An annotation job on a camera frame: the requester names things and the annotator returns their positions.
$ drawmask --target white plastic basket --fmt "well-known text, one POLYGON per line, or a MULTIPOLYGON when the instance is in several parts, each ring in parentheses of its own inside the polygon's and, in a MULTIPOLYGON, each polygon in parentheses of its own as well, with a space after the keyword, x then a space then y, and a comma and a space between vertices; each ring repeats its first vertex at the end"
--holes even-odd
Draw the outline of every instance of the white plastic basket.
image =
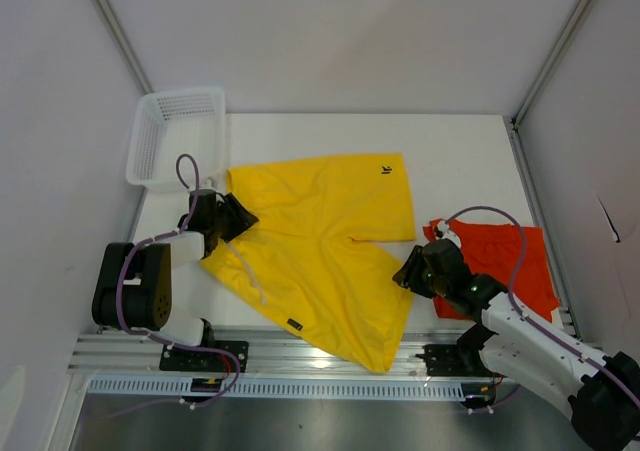
MULTIPOLYGON (((224 92, 190 88, 144 96, 138 103, 127 160, 127 181, 152 191, 182 189, 176 159, 189 153, 198 163, 200 182, 219 182, 226 171, 224 92)), ((180 165, 184 180, 195 184, 191 164, 180 165)))

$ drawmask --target folded red cloth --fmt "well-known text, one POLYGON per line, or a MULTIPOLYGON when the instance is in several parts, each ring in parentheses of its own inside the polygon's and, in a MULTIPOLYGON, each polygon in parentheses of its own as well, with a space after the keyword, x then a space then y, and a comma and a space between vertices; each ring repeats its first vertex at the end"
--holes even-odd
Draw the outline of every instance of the folded red cloth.
MULTIPOLYGON (((431 221, 425 226, 424 235, 429 241, 436 239, 434 229, 442 221, 431 221)), ((522 240, 518 229, 510 224, 467 224, 453 220, 451 230, 460 237, 462 255, 472 273, 488 274, 509 284, 511 273, 520 256, 522 240)), ((551 285, 547 268, 547 255, 540 228, 523 228, 527 236, 527 255, 516 277, 514 292, 524 304, 551 321, 551 311, 560 302, 551 285)), ((436 313, 441 318, 469 319, 456 313, 440 296, 433 300, 436 313)))

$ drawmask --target wall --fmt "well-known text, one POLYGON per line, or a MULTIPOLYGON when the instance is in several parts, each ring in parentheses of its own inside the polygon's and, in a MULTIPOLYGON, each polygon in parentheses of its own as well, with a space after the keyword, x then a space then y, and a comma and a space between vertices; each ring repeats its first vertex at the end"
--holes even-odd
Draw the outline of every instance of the wall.
POLYGON ((124 160, 139 96, 89 0, 0 0, 0 15, 0 388, 26 367, 5 449, 37 450, 104 245, 132 218, 124 160))
POLYGON ((514 114, 576 0, 111 0, 157 89, 236 112, 514 114))
POLYGON ((522 137, 586 339, 640 359, 640 2, 599 0, 522 137), (618 231, 612 238, 605 212, 618 231))

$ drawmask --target yellow t-shirt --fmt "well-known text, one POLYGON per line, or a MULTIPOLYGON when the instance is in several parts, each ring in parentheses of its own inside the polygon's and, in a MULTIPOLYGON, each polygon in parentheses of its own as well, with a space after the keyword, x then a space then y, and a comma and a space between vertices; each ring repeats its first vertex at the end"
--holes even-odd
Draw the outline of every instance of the yellow t-shirt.
POLYGON ((402 155, 244 166, 227 185, 260 219, 231 242, 260 288, 226 246, 203 268, 310 344, 389 371, 413 295, 391 281, 402 263, 371 241, 415 239, 402 155))

